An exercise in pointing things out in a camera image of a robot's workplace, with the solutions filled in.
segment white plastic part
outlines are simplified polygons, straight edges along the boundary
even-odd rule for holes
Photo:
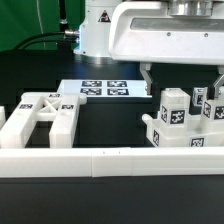
[[[123,2],[114,11],[109,52],[114,60],[224,65],[224,3],[211,17],[168,16],[168,2]]]
[[[224,87],[218,99],[203,96],[201,115],[188,113],[190,97],[182,90],[167,89],[161,94],[157,119],[143,115],[147,124],[147,138],[155,147],[211,147],[224,146]]]
[[[1,149],[0,164],[0,178],[216,175],[224,174],[224,150],[218,147]]]
[[[58,93],[77,94],[83,92],[87,97],[141,97],[150,98],[145,91],[143,80],[62,80]]]
[[[24,148],[37,121],[53,121],[51,148],[71,148],[85,94],[25,93],[0,132],[2,148]]]

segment white block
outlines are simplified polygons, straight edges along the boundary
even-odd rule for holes
[[[132,176],[223,174],[221,148],[133,149]]]
[[[195,107],[201,107],[203,102],[204,88],[194,88],[192,103]]]
[[[92,155],[92,176],[131,176],[130,148],[99,149]]]
[[[203,133],[224,132],[224,88],[220,88],[218,99],[206,100],[205,88],[204,101],[201,111],[201,129]]]
[[[0,178],[91,177],[89,149],[1,149]]]
[[[167,109],[189,108],[190,96],[181,89],[167,89],[161,93],[161,104]]]

